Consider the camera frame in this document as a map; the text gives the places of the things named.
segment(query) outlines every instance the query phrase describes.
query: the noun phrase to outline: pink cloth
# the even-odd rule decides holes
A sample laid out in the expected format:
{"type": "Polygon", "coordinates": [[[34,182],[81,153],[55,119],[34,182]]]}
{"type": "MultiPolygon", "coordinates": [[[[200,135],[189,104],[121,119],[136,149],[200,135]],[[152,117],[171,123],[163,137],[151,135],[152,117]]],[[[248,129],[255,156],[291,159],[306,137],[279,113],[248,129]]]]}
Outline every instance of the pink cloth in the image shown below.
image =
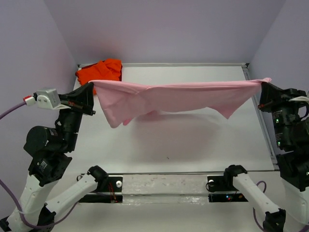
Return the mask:
{"type": "Polygon", "coordinates": [[[202,82],[146,86],[128,82],[93,80],[101,108],[112,128],[152,111],[180,112],[212,108],[229,118],[261,89],[262,82],[202,82]]]}

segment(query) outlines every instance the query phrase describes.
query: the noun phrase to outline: white wall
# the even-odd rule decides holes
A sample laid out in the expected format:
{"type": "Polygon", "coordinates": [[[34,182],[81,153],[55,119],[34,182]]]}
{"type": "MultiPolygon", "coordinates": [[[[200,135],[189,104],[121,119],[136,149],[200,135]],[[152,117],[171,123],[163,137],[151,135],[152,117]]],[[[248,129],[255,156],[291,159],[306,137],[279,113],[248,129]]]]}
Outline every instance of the white wall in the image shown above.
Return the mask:
{"type": "Polygon", "coordinates": [[[284,0],[45,0],[77,63],[249,62],[284,0]]]}
{"type": "MultiPolygon", "coordinates": [[[[251,78],[271,77],[280,88],[309,90],[309,1],[287,0],[249,66],[251,78]]],[[[271,114],[264,113],[275,153],[271,114]]]]}
{"type": "MultiPolygon", "coordinates": [[[[72,90],[76,63],[43,1],[0,1],[0,112],[42,87],[72,90]]],[[[53,126],[57,112],[23,107],[0,121],[0,178],[19,197],[31,157],[23,150],[35,125],[53,126]]],[[[0,218],[13,202],[0,188],[0,218]]]]}

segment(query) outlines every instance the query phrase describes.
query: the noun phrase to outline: purple cable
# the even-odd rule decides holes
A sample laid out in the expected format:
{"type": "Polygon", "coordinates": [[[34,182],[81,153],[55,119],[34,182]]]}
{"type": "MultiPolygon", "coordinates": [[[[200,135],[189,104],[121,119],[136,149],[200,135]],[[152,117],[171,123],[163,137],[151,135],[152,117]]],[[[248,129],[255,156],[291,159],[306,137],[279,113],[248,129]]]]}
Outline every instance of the purple cable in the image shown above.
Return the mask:
{"type": "MultiPolygon", "coordinates": [[[[3,114],[0,115],[0,120],[3,119],[5,116],[7,116],[9,113],[13,112],[14,110],[16,110],[16,109],[22,107],[23,105],[26,105],[26,103],[25,103],[25,102],[19,103],[18,105],[16,105],[16,106],[12,107],[11,109],[5,111],[3,114]]],[[[18,211],[19,211],[19,212],[22,212],[23,209],[22,209],[22,207],[21,207],[21,205],[20,205],[18,199],[15,197],[15,195],[12,193],[12,191],[9,189],[9,187],[7,187],[7,185],[6,185],[1,179],[0,179],[0,185],[1,185],[1,186],[3,187],[3,189],[10,195],[10,197],[11,197],[12,200],[14,201],[14,203],[15,203],[15,205],[16,205],[18,211]]],[[[73,207],[69,210],[69,212],[68,212],[62,219],[60,219],[60,220],[57,221],[57,222],[51,223],[51,224],[49,224],[49,225],[46,225],[46,226],[36,226],[36,225],[32,225],[32,224],[30,224],[29,222],[27,222],[27,220],[26,220],[24,214],[19,213],[19,215],[20,215],[20,218],[21,218],[22,222],[23,222],[26,226],[28,226],[28,227],[30,227],[30,228],[33,228],[33,229],[42,230],[42,229],[46,229],[46,228],[48,228],[48,227],[53,227],[53,226],[55,226],[55,225],[61,223],[63,220],[65,220],[65,219],[69,216],[69,214],[72,212],[72,210],[74,209],[74,207],[75,207],[76,205],[77,205],[77,203],[75,203],[75,204],[73,205],[73,207]]]]}
{"type": "MultiPolygon", "coordinates": [[[[263,189],[263,193],[266,192],[266,188],[267,188],[267,184],[264,180],[261,180],[259,182],[257,182],[256,186],[259,186],[260,184],[264,184],[264,189],[263,189]]],[[[263,232],[267,232],[264,230],[264,228],[259,224],[259,222],[257,221],[257,218],[256,218],[256,212],[255,212],[255,209],[253,208],[253,218],[254,218],[254,221],[255,223],[257,224],[257,226],[261,229],[261,231],[263,232]]],[[[302,228],[299,232],[306,232],[307,230],[309,229],[309,226],[306,225],[304,228],[302,228]]]]}

